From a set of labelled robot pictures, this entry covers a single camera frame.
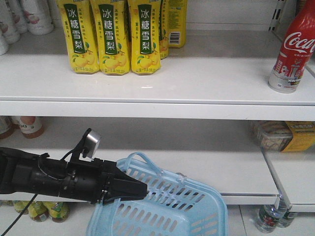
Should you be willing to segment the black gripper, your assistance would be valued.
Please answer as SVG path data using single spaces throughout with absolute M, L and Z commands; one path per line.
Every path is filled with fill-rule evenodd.
M 134 201 L 145 198 L 145 195 L 121 194 L 147 194 L 147 185 L 117 169 L 116 162 L 98 158 L 90 162 L 71 158 L 59 189 L 59 197 L 91 204 L 102 201 L 106 205 L 116 199 Z

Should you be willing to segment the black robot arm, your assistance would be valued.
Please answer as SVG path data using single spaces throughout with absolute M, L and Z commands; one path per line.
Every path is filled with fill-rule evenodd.
M 90 202 L 142 200 L 147 185 L 122 172 L 116 162 L 51 159 L 22 150 L 0 149 L 0 192 L 26 192 Z

